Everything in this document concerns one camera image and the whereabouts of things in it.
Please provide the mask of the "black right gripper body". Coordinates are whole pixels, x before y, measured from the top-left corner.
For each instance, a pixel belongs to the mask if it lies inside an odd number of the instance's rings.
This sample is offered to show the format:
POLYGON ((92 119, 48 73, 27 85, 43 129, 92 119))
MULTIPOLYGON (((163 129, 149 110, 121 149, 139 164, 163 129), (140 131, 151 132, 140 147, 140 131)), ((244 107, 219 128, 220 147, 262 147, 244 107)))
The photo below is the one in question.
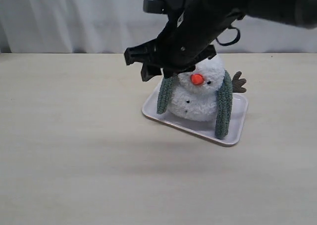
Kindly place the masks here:
POLYGON ((192 0, 182 21, 158 39, 156 61, 162 68, 185 70, 207 46, 240 16, 247 0, 192 0))

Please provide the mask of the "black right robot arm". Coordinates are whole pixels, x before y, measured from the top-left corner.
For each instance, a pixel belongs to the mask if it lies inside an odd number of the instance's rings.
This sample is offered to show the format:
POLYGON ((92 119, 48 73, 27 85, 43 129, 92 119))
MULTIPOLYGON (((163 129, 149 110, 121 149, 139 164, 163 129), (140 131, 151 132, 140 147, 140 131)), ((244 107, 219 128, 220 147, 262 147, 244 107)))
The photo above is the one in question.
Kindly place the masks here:
POLYGON ((124 52, 127 65, 142 64, 143 81, 193 71, 215 56, 212 42, 245 16, 306 29, 317 26, 317 0, 144 0, 143 10, 168 17, 157 37, 124 52))

